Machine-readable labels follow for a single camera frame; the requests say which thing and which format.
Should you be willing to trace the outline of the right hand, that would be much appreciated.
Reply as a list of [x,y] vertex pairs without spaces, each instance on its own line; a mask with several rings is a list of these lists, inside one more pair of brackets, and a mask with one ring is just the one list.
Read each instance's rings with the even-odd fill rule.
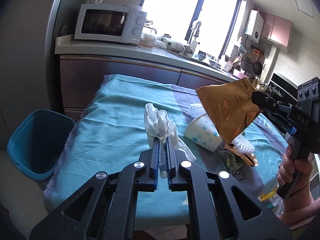
[[291,193],[294,194],[309,183],[313,166],[308,159],[296,159],[293,161],[291,159],[292,153],[292,145],[289,144],[283,154],[282,162],[279,165],[277,180],[279,185],[285,185],[286,183],[293,181],[293,174],[295,171],[300,172],[299,181],[291,191]]

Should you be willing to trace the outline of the pink sleeved right forearm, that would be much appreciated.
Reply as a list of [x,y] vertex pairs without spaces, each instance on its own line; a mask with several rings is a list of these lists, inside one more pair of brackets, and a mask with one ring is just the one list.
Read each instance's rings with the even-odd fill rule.
[[319,211],[319,198],[314,200],[310,191],[312,164],[296,160],[295,167],[300,178],[289,199],[284,200],[284,213],[278,216],[291,230],[309,225]]

